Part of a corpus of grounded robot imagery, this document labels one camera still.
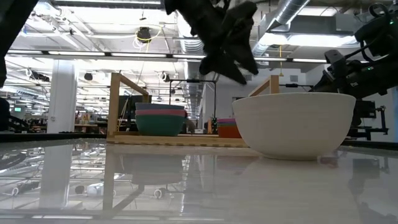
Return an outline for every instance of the ceiling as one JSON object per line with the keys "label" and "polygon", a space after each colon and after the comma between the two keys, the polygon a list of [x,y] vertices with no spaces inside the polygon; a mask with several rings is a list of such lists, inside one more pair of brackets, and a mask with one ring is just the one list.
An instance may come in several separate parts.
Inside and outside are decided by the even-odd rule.
{"label": "ceiling", "polygon": [[[332,16],[336,13],[336,7],[350,4],[338,1],[312,1],[309,7],[304,8],[301,15],[308,16]],[[251,31],[250,44],[253,47],[258,39],[258,25],[265,13],[268,13],[277,7],[277,2],[260,1],[258,10],[254,15],[254,27]],[[165,11],[160,9],[129,9],[129,8],[108,8],[108,7],[71,7],[56,6],[62,10],[61,16],[40,16],[40,10],[36,8],[36,14],[32,14],[26,22],[25,27],[15,40],[12,49],[24,50],[72,50],[72,51],[104,51],[104,52],[146,52],[146,53],[164,53],[164,54],[183,54],[180,41],[178,39],[177,15],[172,13],[166,15]],[[140,44],[136,40],[136,32],[140,27],[149,27],[151,36],[155,37],[149,44]],[[331,48],[326,47],[306,47],[297,45],[283,45],[281,49],[268,48],[267,53],[270,56],[279,57],[297,57],[297,58],[321,58],[323,53]],[[347,54],[353,49],[339,49],[343,54]],[[147,61],[127,61],[127,60],[83,60],[75,59],[80,69],[79,85],[109,85],[110,73],[119,72],[127,76],[140,86],[148,87],[150,93],[161,101],[156,103],[168,103],[169,91],[168,83],[160,80],[162,73],[169,74],[172,78],[185,79],[183,62],[147,62]],[[8,69],[8,79],[6,84],[32,84],[43,83],[42,81],[30,80],[28,75],[33,70],[51,79],[52,64],[51,58],[40,57],[6,57]],[[299,74],[305,75],[305,72],[317,66],[313,63],[284,63],[284,68],[297,68]],[[273,67],[279,68],[280,63],[270,63],[267,70]],[[86,81],[84,74],[94,73],[93,81]],[[254,82],[262,82],[261,79],[253,79]],[[191,105],[189,96],[200,97],[201,94],[192,94],[188,91],[185,83],[178,84],[181,90],[178,90],[173,97],[173,104],[184,105],[192,118],[198,117],[196,107]],[[25,86],[25,90],[36,92],[39,98],[47,100],[49,98],[50,87]],[[0,92],[3,96],[14,96],[13,92]],[[108,88],[79,88],[78,105],[85,108],[93,108],[96,103],[107,106],[108,102],[101,100],[102,95],[107,98]],[[11,103],[20,103],[16,99],[10,99]]]}

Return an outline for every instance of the yellow cable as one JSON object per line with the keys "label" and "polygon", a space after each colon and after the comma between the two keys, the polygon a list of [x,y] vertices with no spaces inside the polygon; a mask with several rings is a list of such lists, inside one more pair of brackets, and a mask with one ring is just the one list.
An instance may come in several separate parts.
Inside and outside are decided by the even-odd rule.
{"label": "yellow cable", "polygon": [[[279,46],[279,57],[282,58],[282,46],[281,45]],[[280,74],[279,74],[279,76],[280,77],[284,76],[284,74],[282,73],[282,62],[280,62]]]}

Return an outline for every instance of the equipment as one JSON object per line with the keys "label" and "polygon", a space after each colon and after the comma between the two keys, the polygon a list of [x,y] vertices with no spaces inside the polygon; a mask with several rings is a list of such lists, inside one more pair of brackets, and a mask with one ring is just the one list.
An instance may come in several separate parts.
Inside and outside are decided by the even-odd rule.
{"label": "equipment", "polygon": [[258,69],[249,45],[252,19],[257,11],[256,3],[246,1],[228,9],[230,0],[223,0],[224,7],[213,7],[209,0],[164,0],[167,14],[177,10],[191,26],[191,35],[198,35],[204,43],[206,57],[201,61],[202,75],[220,73],[240,84],[246,79],[235,61],[257,75]]}
{"label": "equipment", "polygon": [[[354,96],[360,101],[362,98],[378,93],[387,94],[389,88],[398,85],[398,10],[396,5],[388,10],[380,3],[369,7],[373,20],[363,25],[356,33],[355,38],[361,48],[348,55],[341,55],[337,50],[325,53],[326,61],[331,65],[323,71],[321,80],[310,90],[317,92],[344,93]],[[383,14],[375,12],[380,8]],[[369,49],[371,59],[365,52]],[[366,62],[348,60],[350,57],[362,53]],[[357,103],[352,126],[361,124],[364,111],[361,102]],[[378,132],[387,133],[385,125]]]}

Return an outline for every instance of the bowl rim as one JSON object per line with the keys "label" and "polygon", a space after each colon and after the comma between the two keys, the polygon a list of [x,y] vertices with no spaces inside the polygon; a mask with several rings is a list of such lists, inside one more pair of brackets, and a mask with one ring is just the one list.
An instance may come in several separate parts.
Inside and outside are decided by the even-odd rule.
{"label": "bowl rim", "polygon": [[343,94],[343,93],[325,93],[325,92],[305,92],[305,93],[303,93],[303,92],[297,92],[297,93],[273,93],[273,94],[265,94],[265,95],[257,95],[257,96],[248,96],[248,97],[245,97],[245,98],[241,98],[241,99],[235,100],[233,103],[241,101],[241,100],[246,100],[248,98],[260,98],[260,97],[266,97],[266,96],[272,97],[272,96],[280,96],[280,95],[336,95],[336,96],[340,95],[340,96],[343,96],[343,97],[349,97],[349,98],[352,98],[352,99],[356,100],[355,97],[353,97],[351,95]]}
{"label": "bowl rim", "polygon": [[136,117],[137,116],[176,116],[176,117],[184,118],[184,116],[175,115],[175,114],[136,114]]}

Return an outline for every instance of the wooden frame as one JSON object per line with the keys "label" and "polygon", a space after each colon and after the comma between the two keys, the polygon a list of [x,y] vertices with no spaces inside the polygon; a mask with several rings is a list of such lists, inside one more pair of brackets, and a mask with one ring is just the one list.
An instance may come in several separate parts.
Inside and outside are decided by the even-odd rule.
{"label": "wooden frame", "polygon": [[143,102],[149,102],[149,93],[132,82],[130,79],[121,75],[120,73],[112,73],[111,89],[109,97],[109,115],[108,115],[108,135],[107,138],[114,137],[118,130],[118,117],[119,117],[119,88],[120,83],[127,85],[133,90],[141,93],[144,96]]}
{"label": "wooden frame", "polygon": [[107,139],[113,144],[132,144],[143,146],[203,146],[203,147],[248,147],[241,138],[219,138],[218,135],[181,134],[176,137],[139,136],[135,134],[119,134]]}
{"label": "wooden frame", "polygon": [[270,75],[268,78],[266,78],[266,80],[262,84],[257,86],[249,94],[249,96],[257,96],[268,87],[270,88],[271,94],[279,93],[279,76],[278,75]]}

